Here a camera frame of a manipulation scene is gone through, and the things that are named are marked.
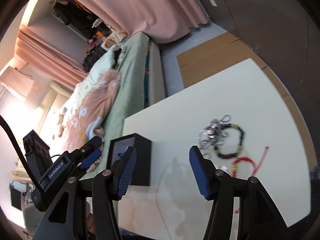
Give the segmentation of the peach floral blanket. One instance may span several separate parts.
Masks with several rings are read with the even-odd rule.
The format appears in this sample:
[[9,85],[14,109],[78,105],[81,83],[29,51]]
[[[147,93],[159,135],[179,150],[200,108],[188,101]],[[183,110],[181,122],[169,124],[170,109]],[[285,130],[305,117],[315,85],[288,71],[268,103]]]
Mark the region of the peach floral blanket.
[[103,137],[102,122],[117,97],[121,74],[117,70],[106,72],[84,102],[67,121],[63,131],[63,150],[72,152],[95,136]]

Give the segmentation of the pink window curtain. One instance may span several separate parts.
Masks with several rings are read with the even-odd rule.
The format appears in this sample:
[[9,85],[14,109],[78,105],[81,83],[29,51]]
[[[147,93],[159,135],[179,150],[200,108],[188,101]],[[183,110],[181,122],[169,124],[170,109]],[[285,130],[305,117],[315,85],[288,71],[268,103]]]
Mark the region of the pink window curtain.
[[19,27],[17,33],[15,55],[70,89],[74,89],[87,76],[82,64],[24,25]]

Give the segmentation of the bed with green sheet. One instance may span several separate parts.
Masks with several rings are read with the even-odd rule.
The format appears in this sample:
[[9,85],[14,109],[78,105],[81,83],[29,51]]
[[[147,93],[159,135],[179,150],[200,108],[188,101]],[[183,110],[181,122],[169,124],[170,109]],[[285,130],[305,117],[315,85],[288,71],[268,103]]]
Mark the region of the bed with green sheet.
[[102,122],[104,130],[101,157],[89,168],[84,178],[92,178],[107,166],[107,158],[111,140],[123,135],[124,121],[149,105],[149,77],[152,49],[156,44],[143,32],[138,32],[128,40],[112,46],[93,66],[89,75],[76,85],[74,93],[65,102],[62,123],[55,133],[60,135],[58,149],[63,150],[65,144],[62,136],[67,121],[95,88],[101,77],[109,70],[117,70],[121,74],[117,97],[107,117]]

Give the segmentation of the pink floor curtain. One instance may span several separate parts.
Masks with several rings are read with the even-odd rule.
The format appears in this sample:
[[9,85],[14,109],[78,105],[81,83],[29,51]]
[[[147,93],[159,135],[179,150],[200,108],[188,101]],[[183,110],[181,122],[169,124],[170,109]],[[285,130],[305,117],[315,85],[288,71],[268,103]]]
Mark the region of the pink floor curtain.
[[169,43],[209,22],[198,0],[77,0],[113,29]]

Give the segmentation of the brown cardboard sheet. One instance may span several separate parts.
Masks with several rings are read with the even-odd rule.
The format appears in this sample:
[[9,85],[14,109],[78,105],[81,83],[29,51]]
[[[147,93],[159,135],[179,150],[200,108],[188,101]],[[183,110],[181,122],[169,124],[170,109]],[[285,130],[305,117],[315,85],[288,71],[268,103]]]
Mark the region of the brown cardboard sheet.
[[305,151],[314,151],[309,130],[289,91],[267,63],[239,38],[226,32],[177,56],[185,88],[246,59],[252,59],[273,83],[280,96],[284,97],[300,132]]

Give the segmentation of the white wall switch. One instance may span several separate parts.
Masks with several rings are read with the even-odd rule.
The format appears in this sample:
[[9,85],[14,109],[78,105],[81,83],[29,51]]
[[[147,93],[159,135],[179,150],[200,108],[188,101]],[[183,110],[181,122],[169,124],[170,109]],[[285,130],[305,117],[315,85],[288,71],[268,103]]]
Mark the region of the white wall switch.
[[217,7],[217,3],[214,0],[209,0],[213,7]]

